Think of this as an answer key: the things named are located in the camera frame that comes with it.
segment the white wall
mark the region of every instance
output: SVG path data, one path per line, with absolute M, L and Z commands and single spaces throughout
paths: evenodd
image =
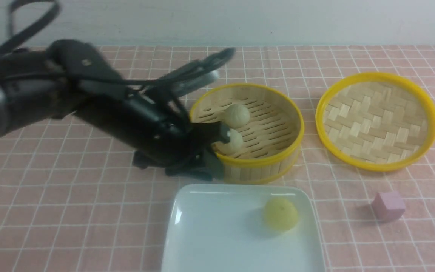
M 435 0 L 60 0 L 30 45 L 76 38 L 100 45 L 435 44 Z M 0 0 L 0 42 L 5 6 Z M 19 11 L 19 26 L 48 5 Z

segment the square plate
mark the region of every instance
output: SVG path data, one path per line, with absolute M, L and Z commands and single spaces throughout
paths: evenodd
M 262 209 L 289 199 L 299 222 L 275 234 Z M 192 184 L 177 193 L 162 272 L 325 272 L 320 234 L 306 193 L 292 187 Z

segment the woven bamboo mat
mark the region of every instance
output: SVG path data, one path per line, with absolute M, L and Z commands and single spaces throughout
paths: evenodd
M 323 123 L 328 138 L 343 153 L 374 164 L 410 157 L 428 133 L 426 113 L 417 98 L 383 82 L 341 90 L 326 106 Z

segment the wooden block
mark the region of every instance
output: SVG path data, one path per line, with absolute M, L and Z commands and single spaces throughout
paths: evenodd
M 376 217 L 383 222 L 397 220 L 406 211 L 406 205 L 397 191 L 377 193 L 372 208 Z

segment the table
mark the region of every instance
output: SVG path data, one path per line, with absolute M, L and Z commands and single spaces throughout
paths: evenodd
M 153 79 L 222 48 L 102 46 L 132 79 Z M 312 199 L 333 272 L 435 272 L 435 144 L 392 173 L 356 169 L 324 149 L 314 114 L 321 95 L 345 76 L 400 74 L 435 101 L 435 46 L 237 48 L 209 88 L 268 85 L 302 111 L 302 155 L 274 185 Z M 187 107 L 209 88 L 183 98 Z M 0 272 L 159 271 L 171 202 L 187 181 L 131 167 L 133 150 L 78 119 L 42 121 L 0 138 Z M 378 224 L 369 203 L 397 190 L 402 219 Z

